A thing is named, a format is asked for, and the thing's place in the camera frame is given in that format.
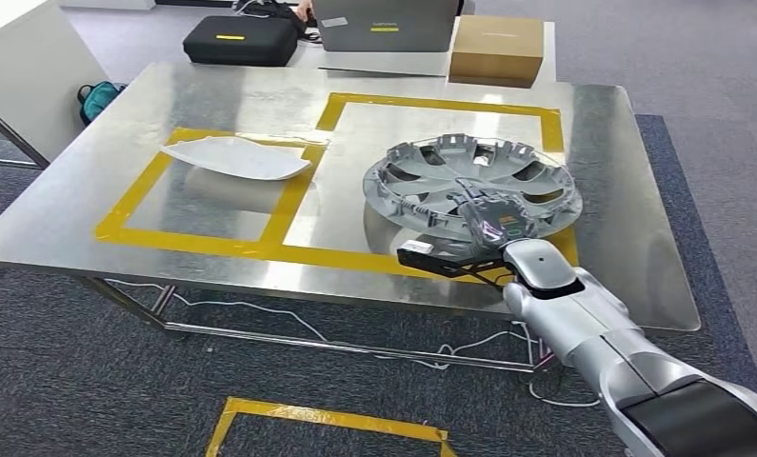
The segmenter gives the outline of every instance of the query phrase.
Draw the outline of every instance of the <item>yellow tape square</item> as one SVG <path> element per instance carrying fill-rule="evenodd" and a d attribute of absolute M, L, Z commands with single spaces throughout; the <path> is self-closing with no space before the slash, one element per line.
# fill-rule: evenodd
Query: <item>yellow tape square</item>
<path fill-rule="evenodd" d="M 440 443 L 439 457 L 456 457 L 453 449 L 448 445 L 448 433 L 431 426 L 411 424 L 408 422 L 380 419 L 377 417 L 350 414 L 347 412 L 327 411 L 312 407 L 292 407 L 276 403 L 258 402 L 243 398 L 228 397 L 224 404 L 221 417 L 215 425 L 215 431 L 209 440 L 205 457 L 217 457 L 224 439 L 232 426 L 232 420 L 237 414 L 251 414 L 292 421 L 308 422 L 326 426 L 354 428 L 357 430 L 374 431 L 392 435 L 404 436 L 423 441 Z"/>
<path fill-rule="evenodd" d="M 334 131 L 348 103 L 535 116 L 540 119 L 544 152 L 563 151 L 560 111 L 539 107 L 334 92 L 330 94 L 316 128 L 322 131 Z M 231 136 L 235 134 L 228 131 L 179 128 L 173 131 L 168 144 L 197 140 L 207 136 Z M 275 140 L 262 137 L 250 137 L 249 139 L 265 146 L 302 148 L 302 158 L 311 162 L 310 167 L 304 172 L 286 182 L 260 239 L 246 241 L 126 227 L 126 222 L 172 162 L 170 156 L 163 152 L 154 156 L 114 208 L 98 224 L 95 229 L 96 239 L 106 243 L 144 248 L 442 279 L 440 276 L 425 271 L 403 267 L 398 264 L 394 255 L 285 245 L 284 240 L 291 223 L 308 192 L 313 175 L 325 155 L 326 148 L 319 144 L 299 140 Z M 548 239 L 563 252 L 573 265 L 577 264 L 573 228 L 567 228 Z M 488 272 L 488 277 L 494 277 L 492 273 L 492 271 Z M 477 279 L 472 277 L 457 278 L 457 281 L 478 282 Z"/>

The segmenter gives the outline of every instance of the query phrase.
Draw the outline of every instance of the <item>gray carpet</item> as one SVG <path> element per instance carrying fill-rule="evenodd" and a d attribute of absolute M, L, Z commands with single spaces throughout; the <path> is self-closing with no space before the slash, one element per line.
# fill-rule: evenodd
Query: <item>gray carpet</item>
<path fill-rule="evenodd" d="M 698 299 L 704 327 L 654 341 L 713 375 L 757 389 L 757 372 L 732 318 L 724 285 L 686 181 L 658 116 L 639 116 L 667 214 Z M 36 171 L 0 169 L 0 211 Z M 152 299 L 153 290 L 131 289 Z M 292 309 L 329 337 L 434 350 L 506 328 L 501 322 L 344 307 L 187 290 L 193 300 L 245 299 Z M 308 336 L 290 319 L 250 308 L 174 307 L 197 324 L 223 324 Z M 467 351 L 514 357 L 517 340 Z M 539 381 L 555 398 L 588 391 L 568 372 Z M 354 412 L 449 432 L 465 456 L 621 455 L 599 408 L 545 405 L 511 373 L 480 368 L 437 371 L 313 349 L 193 336 L 174 341 L 142 325 L 74 281 L 0 269 L 0 456 L 203 455 L 227 396 Z M 277 419 L 237 417 L 221 455 L 436 455 L 436 447 L 398 437 Z"/>

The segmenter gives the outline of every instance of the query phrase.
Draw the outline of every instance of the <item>gray laptop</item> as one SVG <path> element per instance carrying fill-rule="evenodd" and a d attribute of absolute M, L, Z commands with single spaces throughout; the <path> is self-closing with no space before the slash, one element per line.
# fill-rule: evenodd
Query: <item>gray laptop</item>
<path fill-rule="evenodd" d="M 313 0 L 325 50 L 446 52 L 459 0 Z"/>

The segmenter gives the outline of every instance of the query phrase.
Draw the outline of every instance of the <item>white cable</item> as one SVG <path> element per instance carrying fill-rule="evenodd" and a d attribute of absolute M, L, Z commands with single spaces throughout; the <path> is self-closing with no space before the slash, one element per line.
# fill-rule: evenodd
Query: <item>white cable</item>
<path fill-rule="evenodd" d="M 529 383 L 529 395 L 532 395 L 533 398 L 538 399 L 548 405 L 553 405 L 556 407 L 596 407 L 600 404 L 600 401 L 597 400 L 595 402 L 591 403 L 562 403 L 562 402 L 555 402 L 554 400 L 549 400 L 549 398 L 542 397 L 535 393 L 535 387 L 532 385 L 532 383 Z"/>
<path fill-rule="evenodd" d="M 150 283 L 127 283 L 126 281 L 120 281 L 119 279 L 107 279 L 107 283 L 116 283 L 116 284 L 122 284 L 123 286 L 131 286 L 133 288 L 158 288 L 160 290 L 165 290 L 164 287 L 158 285 L 158 284 L 150 284 Z"/>
<path fill-rule="evenodd" d="M 160 286 L 158 284 L 151 284 L 151 283 L 129 283 L 129 282 L 126 282 L 126 281 L 120 281 L 118 279 L 107 279 L 106 281 L 107 282 L 111 282 L 111 283 L 116 283 L 116 284 L 122 284 L 124 286 L 130 286 L 130 287 L 133 287 L 133 288 L 158 288 L 160 290 L 164 290 L 165 289 L 164 287 L 162 287 L 162 286 Z M 261 307 L 261 306 L 258 306 L 258 305 L 254 305 L 253 303 L 248 303 L 248 302 L 215 302 L 215 301 L 191 302 L 190 300 L 188 300 L 187 298 L 183 297 L 182 295 L 179 295 L 178 293 L 174 293 L 173 297 L 176 298 L 177 300 L 181 301 L 182 303 L 184 303 L 185 305 L 187 305 L 189 307 L 195 307 L 195 306 L 199 306 L 199 305 L 220 305 L 220 306 L 240 306 L 240 305 L 243 305 L 245 307 L 255 308 L 255 309 L 259 309 L 261 311 L 271 312 L 271 313 L 274 313 L 274 314 L 286 314 L 288 316 L 293 317 L 297 322 L 299 322 L 300 324 L 302 324 L 308 330 L 312 331 L 320 340 L 322 340 L 322 341 L 329 341 L 329 339 L 325 335 L 323 335 L 321 331 L 317 330 L 314 326 L 312 326 L 311 324 L 309 324 L 308 322 L 306 322 L 305 320 L 303 320 L 303 318 L 301 318 L 299 315 L 297 315 L 293 311 L 286 311 L 286 310 L 282 310 L 282 309 L 270 309 L 270 308 L 265 308 L 265 307 Z M 449 344 L 443 344 L 443 345 L 440 346 L 439 349 L 437 349 L 436 353 L 443 354 L 443 353 L 445 353 L 445 351 L 448 351 L 448 352 L 450 352 L 450 355 L 456 355 L 460 350 L 467 349 L 467 348 L 475 348 L 477 346 L 481 346 L 481 345 L 483 345 L 485 343 L 488 343 L 488 342 L 490 342 L 490 341 L 498 338 L 499 336 L 502 336 L 502 335 L 505 335 L 505 334 L 513 336 L 515 338 L 518 338 L 520 340 L 523 340 L 523 341 L 527 342 L 528 346 L 529 345 L 533 345 L 533 344 L 534 345 L 539 344 L 538 341 L 532 340 L 531 336 L 529 335 L 529 329 L 527 328 L 527 324 L 526 323 L 523 323 L 523 322 L 512 322 L 512 324 L 521 327 L 521 329 L 524 331 L 524 335 L 519 335 L 518 333 L 516 333 L 514 331 L 510 331 L 510 330 L 499 331 L 497 333 L 493 333 L 492 335 L 490 335 L 489 337 L 487 337 L 487 338 L 485 338 L 483 340 L 477 341 L 475 343 L 469 343 L 467 345 L 463 345 L 463 346 L 460 346 L 458 348 L 454 348 L 454 347 L 452 347 Z M 527 354 L 529 356 L 529 364 L 530 365 L 534 365 L 533 364 L 533 360 L 532 360 L 532 350 L 531 350 L 531 348 L 528 348 Z M 377 359 L 382 359 L 382 360 L 396 359 L 396 357 L 391 357 L 391 356 L 387 356 L 387 355 L 375 355 L 374 357 L 377 358 Z M 416 363 L 416 364 L 420 364 L 420 365 L 423 365 L 423 366 L 426 366 L 426 367 L 429 367 L 429 368 L 433 368 L 433 369 L 445 370 L 445 369 L 448 369 L 450 367 L 450 364 L 429 363 L 429 362 L 424 362 L 422 360 L 415 360 L 415 359 L 409 359 L 409 360 L 411 362 Z M 550 404 L 550 405 L 554 405 L 556 407 L 595 407 L 595 406 L 597 406 L 597 405 L 600 404 L 599 400 L 597 400 L 594 403 L 585 403 L 585 404 L 573 404 L 573 403 L 555 402 L 553 400 L 549 400 L 548 398 L 544 398 L 544 397 L 538 395 L 537 393 L 535 393 L 535 389 L 532 386 L 532 383 L 529 384 L 529 394 L 532 395 L 533 398 L 536 398 L 536 399 L 538 399 L 538 400 L 540 400 L 540 401 L 542 401 L 544 403 L 547 403 L 547 404 Z"/>
<path fill-rule="evenodd" d="M 305 328 L 307 328 L 308 330 L 312 331 L 317 337 L 319 337 L 320 340 L 322 340 L 322 341 L 328 341 L 328 338 L 326 338 L 325 335 L 323 335 L 319 330 L 317 330 L 316 328 L 314 328 L 311 324 L 305 322 L 303 320 L 303 318 L 301 318 L 295 312 L 292 312 L 292 311 L 285 311 L 285 310 L 282 310 L 282 309 L 270 309 L 270 308 L 259 307 L 257 305 L 254 305 L 254 304 L 248 303 L 248 302 L 212 302 L 212 301 L 189 302 L 187 298 L 179 295 L 178 293 L 174 293 L 173 296 L 176 297 L 177 299 L 181 300 L 182 303 L 184 303 L 185 305 L 187 305 L 189 307 L 195 307 L 195 306 L 198 306 L 198 305 L 232 305 L 232 306 L 243 305 L 245 307 L 260 309 L 261 311 L 265 311 L 265 312 L 272 312 L 274 314 L 286 314 L 286 315 L 291 316 L 294 319 L 296 319 L 297 322 L 299 322 L 300 324 L 302 324 L 303 326 L 305 326 Z"/>

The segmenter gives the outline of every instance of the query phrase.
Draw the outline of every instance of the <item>brown box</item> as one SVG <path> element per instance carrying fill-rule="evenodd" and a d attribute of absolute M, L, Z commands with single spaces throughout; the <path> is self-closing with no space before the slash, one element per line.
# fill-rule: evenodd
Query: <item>brown box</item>
<path fill-rule="evenodd" d="M 544 22 L 523 17 L 462 16 L 448 80 L 528 88 L 544 60 Z"/>

